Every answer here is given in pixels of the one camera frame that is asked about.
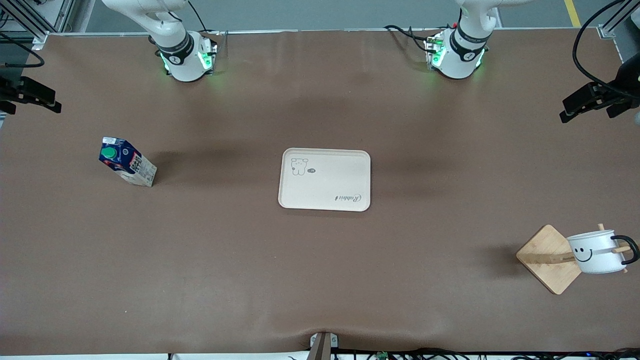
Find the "aluminium frame profile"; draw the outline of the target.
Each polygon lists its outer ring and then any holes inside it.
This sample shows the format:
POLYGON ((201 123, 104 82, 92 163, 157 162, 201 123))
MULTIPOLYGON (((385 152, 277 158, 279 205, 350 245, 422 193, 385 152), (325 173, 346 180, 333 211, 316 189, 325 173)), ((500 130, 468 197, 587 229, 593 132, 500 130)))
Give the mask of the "aluminium frame profile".
POLYGON ((608 10, 612 10, 612 13, 606 16, 604 23, 597 26, 599 37, 606 40, 614 39, 616 30, 640 11, 640 0, 614 0, 608 10))
POLYGON ((0 32, 25 41, 32 50, 44 47, 48 36, 70 25, 78 0, 0 0, 0 32))

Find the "brown table cover sheet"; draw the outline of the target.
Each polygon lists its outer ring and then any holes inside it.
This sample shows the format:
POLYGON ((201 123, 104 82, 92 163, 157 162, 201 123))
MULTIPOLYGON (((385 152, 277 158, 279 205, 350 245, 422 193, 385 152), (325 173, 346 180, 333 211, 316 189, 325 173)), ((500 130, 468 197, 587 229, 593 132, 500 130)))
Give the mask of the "brown table cover sheet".
POLYGON ((559 118, 575 34, 497 30, 466 80, 387 31, 231 34, 194 83, 142 36, 50 37, 26 75, 62 112, 0 130, 0 354, 640 347, 640 264, 553 295, 515 257, 546 224, 640 240, 634 112, 559 118), (289 148, 368 153, 368 210, 281 207, 289 148))

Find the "white smiley face mug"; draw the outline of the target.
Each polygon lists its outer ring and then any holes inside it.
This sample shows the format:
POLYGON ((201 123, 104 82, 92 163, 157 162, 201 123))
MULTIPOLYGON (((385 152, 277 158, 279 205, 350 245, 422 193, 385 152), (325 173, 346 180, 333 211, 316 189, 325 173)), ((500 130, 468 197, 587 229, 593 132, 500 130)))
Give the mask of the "white smiley face mug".
POLYGON ((613 229, 570 235, 567 243, 579 269, 585 274, 601 275, 626 271, 640 260, 640 246, 627 235, 613 229))

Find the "metal table clamp bracket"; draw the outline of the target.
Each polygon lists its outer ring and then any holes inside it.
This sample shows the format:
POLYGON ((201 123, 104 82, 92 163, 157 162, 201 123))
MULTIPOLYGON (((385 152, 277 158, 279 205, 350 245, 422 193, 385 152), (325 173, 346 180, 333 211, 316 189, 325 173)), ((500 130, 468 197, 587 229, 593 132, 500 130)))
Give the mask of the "metal table clamp bracket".
POLYGON ((334 350, 339 348, 339 337, 331 332, 316 332, 310 338, 310 351, 306 360, 339 360, 334 350))

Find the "wooden mug stand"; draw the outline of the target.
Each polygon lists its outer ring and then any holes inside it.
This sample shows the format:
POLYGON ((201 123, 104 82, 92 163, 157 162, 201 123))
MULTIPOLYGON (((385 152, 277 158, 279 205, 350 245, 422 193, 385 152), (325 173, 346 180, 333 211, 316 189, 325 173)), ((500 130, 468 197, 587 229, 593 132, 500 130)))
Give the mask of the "wooden mug stand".
MULTIPOLYGON (((610 230, 599 224, 599 230, 610 230)), ((583 273, 567 237, 547 224, 516 253, 521 264, 552 294, 559 296, 583 273)))

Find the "blue white milk carton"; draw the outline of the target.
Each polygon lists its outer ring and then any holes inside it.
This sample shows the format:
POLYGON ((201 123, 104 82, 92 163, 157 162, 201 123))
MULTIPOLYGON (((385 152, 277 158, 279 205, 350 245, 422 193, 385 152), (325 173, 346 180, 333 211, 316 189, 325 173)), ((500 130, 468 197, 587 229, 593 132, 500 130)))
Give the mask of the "blue white milk carton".
POLYGON ((125 139, 103 137, 99 160, 131 185, 153 186, 157 166, 125 139))

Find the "beige rabbit print tray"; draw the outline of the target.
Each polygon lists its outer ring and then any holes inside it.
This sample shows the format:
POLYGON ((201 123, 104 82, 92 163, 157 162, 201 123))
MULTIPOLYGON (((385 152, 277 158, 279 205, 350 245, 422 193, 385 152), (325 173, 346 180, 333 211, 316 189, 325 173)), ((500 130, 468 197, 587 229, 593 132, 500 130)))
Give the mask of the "beige rabbit print tray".
POLYGON ((288 148, 278 203, 297 210, 365 212, 371 204, 371 157, 363 150, 288 148))

